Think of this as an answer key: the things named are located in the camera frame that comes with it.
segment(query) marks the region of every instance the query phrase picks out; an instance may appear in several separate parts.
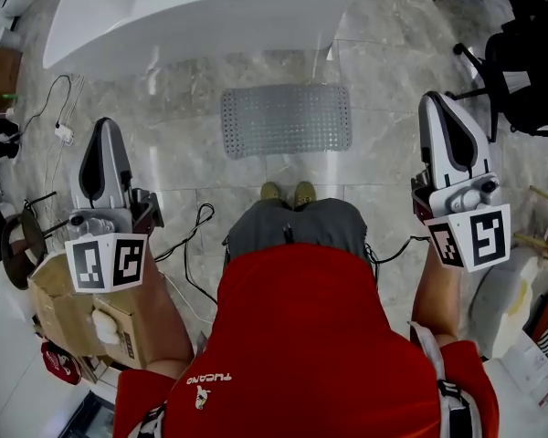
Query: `black cable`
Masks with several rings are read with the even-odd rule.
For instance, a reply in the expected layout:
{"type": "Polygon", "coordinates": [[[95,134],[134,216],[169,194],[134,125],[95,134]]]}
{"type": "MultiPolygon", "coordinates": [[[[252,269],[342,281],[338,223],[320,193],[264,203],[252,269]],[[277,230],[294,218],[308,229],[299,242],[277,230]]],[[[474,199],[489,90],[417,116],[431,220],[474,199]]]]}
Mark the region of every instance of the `black cable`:
{"type": "Polygon", "coordinates": [[[411,235],[410,238],[406,240],[406,242],[402,245],[402,248],[400,248],[395,255],[390,256],[389,258],[386,258],[386,259],[377,259],[377,255],[375,254],[372,247],[369,246],[369,244],[365,244],[365,251],[367,253],[367,257],[369,258],[370,263],[373,265],[376,285],[378,285],[378,281],[380,278],[380,265],[383,265],[384,263],[389,263],[390,261],[394,261],[400,255],[402,255],[404,251],[410,245],[410,242],[412,242],[413,240],[416,240],[417,242],[427,242],[430,240],[430,237],[416,237],[414,235],[411,235]]]}
{"type": "Polygon", "coordinates": [[[67,103],[69,102],[69,97],[71,96],[71,78],[69,75],[59,75],[55,81],[53,81],[53,84],[51,84],[51,87],[50,89],[48,90],[48,94],[47,94],[47,100],[45,101],[45,105],[43,106],[43,108],[40,110],[39,113],[36,113],[35,115],[33,115],[30,119],[28,119],[28,121],[26,122],[26,125],[25,127],[22,129],[22,131],[20,132],[19,135],[17,135],[16,139],[22,137],[22,135],[24,135],[26,133],[26,129],[28,128],[28,125],[30,125],[30,122],[34,119],[37,119],[38,117],[40,117],[41,115],[43,115],[43,112],[45,112],[45,109],[47,108],[47,105],[48,105],[48,100],[50,99],[51,97],[51,93],[53,92],[53,88],[55,87],[55,85],[57,84],[57,81],[59,81],[61,78],[65,78],[69,84],[68,86],[68,89],[67,89],[67,97],[65,99],[65,103],[63,104],[63,107],[61,107],[61,111],[59,112],[58,114],[58,117],[57,117],[57,125],[59,123],[59,121],[61,120],[61,115],[63,115],[63,110],[65,108],[65,106],[67,106],[67,103]]]}
{"type": "Polygon", "coordinates": [[[158,256],[155,256],[154,261],[156,263],[164,261],[166,258],[170,257],[173,254],[174,250],[176,250],[178,247],[184,245],[184,256],[183,256],[183,259],[184,259],[184,278],[186,279],[186,282],[188,282],[191,286],[196,288],[204,296],[210,298],[211,301],[213,301],[213,303],[215,303],[217,305],[217,300],[211,294],[207,293],[206,290],[204,290],[202,287],[198,286],[193,280],[191,280],[189,278],[189,264],[188,264],[189,261],[188,261],[188,255],[187,255],[188,254],[189,242],[191,240],[193,240],[193,237],[196,235],[197,230],[199,230],[199,227],[201,227],[203,224],[206,224],[211,219],[213,219],[213,216],[214,216],[215,213],[216,213],[216,209],[213,207],[212,204],[210,204],[210,203],[201,204],[201,206],[199,206],[199,210],[197,211],[197,218],[195,219],[195,227],[191,231],[191,234],[188,237],[186,237],[186,239],[183,240],[182,242],[179,242],[178,244],[171,246],[169,249],[164,250],[158,256]],[[201,219],[201,214],[202,214],[202,212],[205,208],[207,208],[209,210],[209,214],[205,218],[201,219]]]}

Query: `power strip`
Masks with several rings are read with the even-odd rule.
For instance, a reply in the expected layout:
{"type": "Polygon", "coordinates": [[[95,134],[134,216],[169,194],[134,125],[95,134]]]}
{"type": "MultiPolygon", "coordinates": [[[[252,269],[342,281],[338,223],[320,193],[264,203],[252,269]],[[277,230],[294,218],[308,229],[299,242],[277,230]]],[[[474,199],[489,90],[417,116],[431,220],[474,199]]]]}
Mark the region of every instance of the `power strip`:
{"type": "Polygon", "coordinates": [[[68,146],[73,142],[73,130],[62,123],[55,127],[55,134],[68,146]]]}

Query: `person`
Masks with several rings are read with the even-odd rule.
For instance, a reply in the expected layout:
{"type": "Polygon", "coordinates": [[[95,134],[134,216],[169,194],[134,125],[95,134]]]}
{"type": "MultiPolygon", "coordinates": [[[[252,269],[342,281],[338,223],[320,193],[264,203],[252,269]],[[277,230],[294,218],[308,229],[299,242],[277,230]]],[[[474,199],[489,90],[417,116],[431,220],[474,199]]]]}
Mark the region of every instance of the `person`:
{"type": "Polygon", "coordinates": [[[428,250],[410,342],[380,304],[357,209],[316,201],[306,182],[294,208],[267,183],[229,232],[213,330],[195,358],[148,252],[134,296],[148,366],[120,376],[114,438],[448,436],[440,391],[453,384],[477,405],[473,429],[496,437],[495,392],[474,343],[458,339],[459,273],[428,250]],[[420,348],[434,341],[440,365],[420,348]]]}

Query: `red sleeve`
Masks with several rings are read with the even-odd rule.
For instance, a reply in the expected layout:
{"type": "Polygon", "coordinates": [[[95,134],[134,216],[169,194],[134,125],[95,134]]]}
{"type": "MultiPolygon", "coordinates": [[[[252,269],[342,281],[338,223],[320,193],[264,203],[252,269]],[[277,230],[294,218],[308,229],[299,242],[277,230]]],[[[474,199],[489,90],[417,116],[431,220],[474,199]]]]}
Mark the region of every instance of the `red sleeve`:
{"type": "Polygon", "coordinates": [[[118,381],[113,438],[126,438],[144,415],[168,398],[174,380],[145,370],[126,370],[118,381]]]}
{"type": "Polygon", "coordinates": [[[497,438],[500,432],[500,408],[475,343],[470,340],[453,342],[440,351],[445,361],[447,380],[473,396],[477,403],[483,436],[497,438]]]}

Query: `gray bath mat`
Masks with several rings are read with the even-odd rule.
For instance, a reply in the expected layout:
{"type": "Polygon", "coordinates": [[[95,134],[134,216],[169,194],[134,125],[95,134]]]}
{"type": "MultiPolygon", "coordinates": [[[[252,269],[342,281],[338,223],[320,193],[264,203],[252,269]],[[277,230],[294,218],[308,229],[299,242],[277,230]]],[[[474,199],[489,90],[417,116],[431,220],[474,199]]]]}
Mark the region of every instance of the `gray bath mat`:
{"type": "Polygon", "coordinates": [[[221,127],[232,159],[345,151],[352,141],[349,91],[338,85],[228,89],[221,98],[221,127]]]}

